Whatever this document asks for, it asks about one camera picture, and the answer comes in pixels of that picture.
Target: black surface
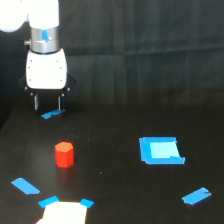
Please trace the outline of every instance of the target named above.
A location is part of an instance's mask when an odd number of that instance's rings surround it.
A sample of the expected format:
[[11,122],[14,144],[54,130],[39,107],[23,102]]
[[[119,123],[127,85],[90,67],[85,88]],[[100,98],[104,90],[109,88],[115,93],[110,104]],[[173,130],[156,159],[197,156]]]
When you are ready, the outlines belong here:
[[[93,200],[86,224],[223,223],[223,110],[73,105],[44,120],[32,109],[20,103],[0,132],[2,223],[35,223],[43,215],[38,202],[54,195]],[[144,136],[175,136],[185,165],[141,162]],[[67,171],[55,165],[54,145],[61,141],[75,147],[75,166]],[[40,194],[15,188],[18,177]],[[182,202],[201,187],[212,197],[196,206]]]

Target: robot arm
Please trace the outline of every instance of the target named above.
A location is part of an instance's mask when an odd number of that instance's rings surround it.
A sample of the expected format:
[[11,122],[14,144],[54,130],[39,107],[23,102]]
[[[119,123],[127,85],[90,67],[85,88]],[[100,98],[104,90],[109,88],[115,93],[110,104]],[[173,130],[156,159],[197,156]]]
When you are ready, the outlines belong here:
[[65,54],[60,48],[58,0],[0,0],[1,31],[14,32],[24,22],[29,22],[31,28],[31,39],[24,42],[30,46],[25,89],[35,97],[38,89],[62,90],[64,97],[65,88],[71,89],[67,85],[67,78],[71,80],[71,77],[68,77]]

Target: red block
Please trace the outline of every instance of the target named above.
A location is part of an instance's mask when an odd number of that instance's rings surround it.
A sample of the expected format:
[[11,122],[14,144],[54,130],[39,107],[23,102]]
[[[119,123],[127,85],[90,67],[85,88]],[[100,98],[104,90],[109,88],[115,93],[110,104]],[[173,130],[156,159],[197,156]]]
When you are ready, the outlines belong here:
[[55,146],[55,161],[58,167],[68,168],[74,164],[74,147],[69,142]]

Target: blue tape strip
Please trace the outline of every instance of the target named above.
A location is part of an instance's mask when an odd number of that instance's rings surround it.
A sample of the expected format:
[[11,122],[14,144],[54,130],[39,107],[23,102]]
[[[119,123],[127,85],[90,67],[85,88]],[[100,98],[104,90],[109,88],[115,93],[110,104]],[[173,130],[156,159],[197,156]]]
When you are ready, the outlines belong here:
[[61,113],[63,113],[63,112],[65,112],[65,110],[53,110],[53,111],[51,111],[51,112],[49,112],[49,113],[46,113],[46,114],[43,114],[43,115],[41,115],[44,119],[48,119],[48,118],[50,118],[51,117],[51,115],[58,115],[58,114],[61,114]]
[[25,194],[39,194],[40,191],[33,185],[25,181],[23,178],[18,178],[11,182],[14,186],[20,189]]
[[193,193],[182,198],[185,204],[194,205],[195,203],[211,196],[211,193],[206,188],[201,188]]
[[47,30],[42,30],[42,39],[48,40]]
[[54,202],[59,201],[56,196],[45,199],[43,201],[38,202],[41,208],[45,208],[47,205],[53,204]]
[[177,140],[175,137],[143,137],[140,138],[142,141],[150,142],[176,142]]
[[150,143],[177,142],[175,137],[144,137],[139,139],[141,161],[146,164],[184,164],[185,158],[170,156],[170,158],[153,158]]
[[94,204],[94,202],[93,201],[89,201],[87,199],[82,199],[80,204],[86,206],[87,208],[90,208]]

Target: black background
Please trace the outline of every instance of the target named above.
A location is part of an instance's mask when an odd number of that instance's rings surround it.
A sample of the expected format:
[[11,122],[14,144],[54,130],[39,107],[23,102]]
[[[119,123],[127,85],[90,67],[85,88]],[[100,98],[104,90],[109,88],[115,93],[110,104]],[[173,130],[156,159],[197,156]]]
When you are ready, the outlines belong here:
[[[61,47],[81,103],[223,106],[220,0],[65,0]],[[0,97],[10,106],[25,75],[29,24],[0,33]]]

